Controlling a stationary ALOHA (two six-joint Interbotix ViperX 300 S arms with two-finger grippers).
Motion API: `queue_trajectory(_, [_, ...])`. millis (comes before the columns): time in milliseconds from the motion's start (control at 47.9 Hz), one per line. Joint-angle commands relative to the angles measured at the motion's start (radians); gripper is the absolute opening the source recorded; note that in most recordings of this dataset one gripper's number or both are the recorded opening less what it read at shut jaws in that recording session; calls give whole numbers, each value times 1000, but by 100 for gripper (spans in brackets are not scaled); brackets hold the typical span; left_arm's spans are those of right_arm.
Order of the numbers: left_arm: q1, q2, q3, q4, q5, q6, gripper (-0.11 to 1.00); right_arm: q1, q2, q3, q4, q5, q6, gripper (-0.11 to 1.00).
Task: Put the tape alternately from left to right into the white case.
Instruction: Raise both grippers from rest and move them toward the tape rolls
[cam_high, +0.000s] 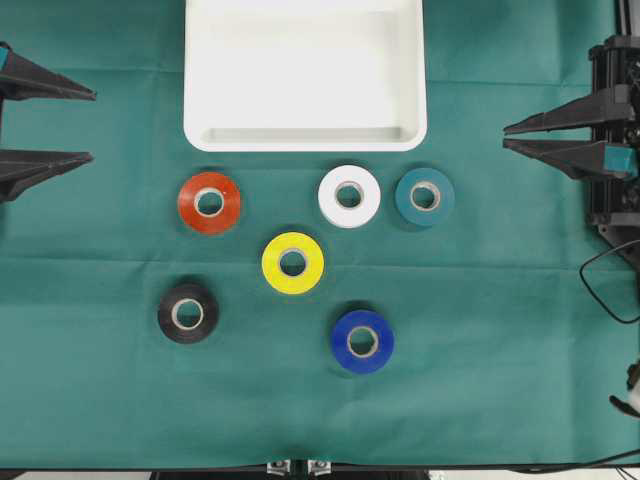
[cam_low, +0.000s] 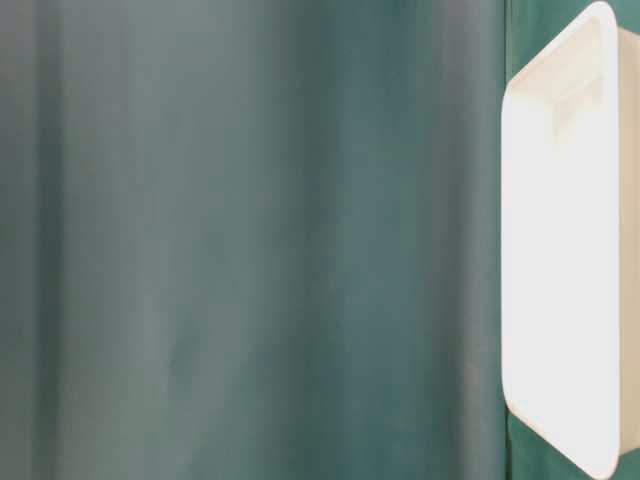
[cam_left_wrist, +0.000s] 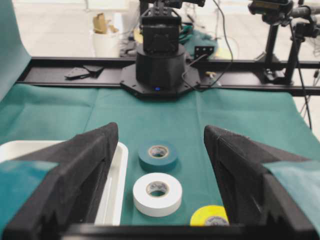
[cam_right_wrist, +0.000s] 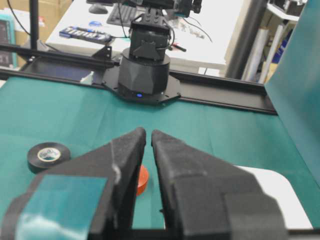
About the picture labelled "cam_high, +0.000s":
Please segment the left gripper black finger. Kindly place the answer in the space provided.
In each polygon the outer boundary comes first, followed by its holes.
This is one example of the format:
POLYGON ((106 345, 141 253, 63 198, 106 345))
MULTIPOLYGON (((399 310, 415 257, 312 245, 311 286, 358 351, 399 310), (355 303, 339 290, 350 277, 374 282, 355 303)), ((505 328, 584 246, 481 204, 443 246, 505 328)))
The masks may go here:
POLYGON ((94 160, 89 152, 1 151, 1 200, 14 201, 24 191, 94 160))
POLYGON ((1 43, 1 99, 53 98, 95 101, 96 93, 15 53, 1 43))

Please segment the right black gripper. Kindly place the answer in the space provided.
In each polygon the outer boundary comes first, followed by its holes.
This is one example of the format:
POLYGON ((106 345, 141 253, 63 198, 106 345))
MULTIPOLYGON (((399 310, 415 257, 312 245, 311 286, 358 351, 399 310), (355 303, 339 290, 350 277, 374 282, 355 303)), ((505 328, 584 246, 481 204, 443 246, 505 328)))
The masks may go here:
POLYGON ((590 49, 592 95, 506 126, 505 135, 591 128, 593 141, 504 139, 503 147, 593 180, 599 224, 639 225, 639 38, 614 35, 590 49))

